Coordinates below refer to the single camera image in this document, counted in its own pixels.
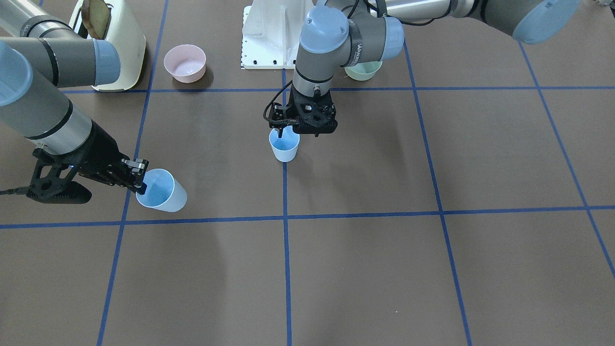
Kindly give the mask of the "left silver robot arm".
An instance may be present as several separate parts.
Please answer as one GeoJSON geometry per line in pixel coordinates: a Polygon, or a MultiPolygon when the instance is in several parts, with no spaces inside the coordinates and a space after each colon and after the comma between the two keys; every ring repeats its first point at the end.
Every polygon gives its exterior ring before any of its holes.
{"type": "Polygon", "coordinates": [[[330,92],[336,69],[397,57],[405,26],[474,18],[518,42],[539,44],[577,8],[577,0],[319,0],[299,33],[289,101],[270,101],[263,118],[278,136],[286,127],[299,135],[331,134],[338,125],[330,92]]]}

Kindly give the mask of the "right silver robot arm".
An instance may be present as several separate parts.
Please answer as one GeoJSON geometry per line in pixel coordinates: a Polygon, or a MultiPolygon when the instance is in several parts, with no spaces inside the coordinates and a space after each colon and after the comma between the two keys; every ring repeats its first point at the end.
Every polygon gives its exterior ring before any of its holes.
{"type": "Polygon", "coordinates": [[[144,195],[147,160],[121,153],[116,140],[61,92],[66,87],[131,88],[140,77],[145,38],[122,0],[82,0],[74,27],[30,0],[3,0],[1,121],[35,145],[28,185],[2,195],[48,204],[83,204],[79,175],[144,195]]]}

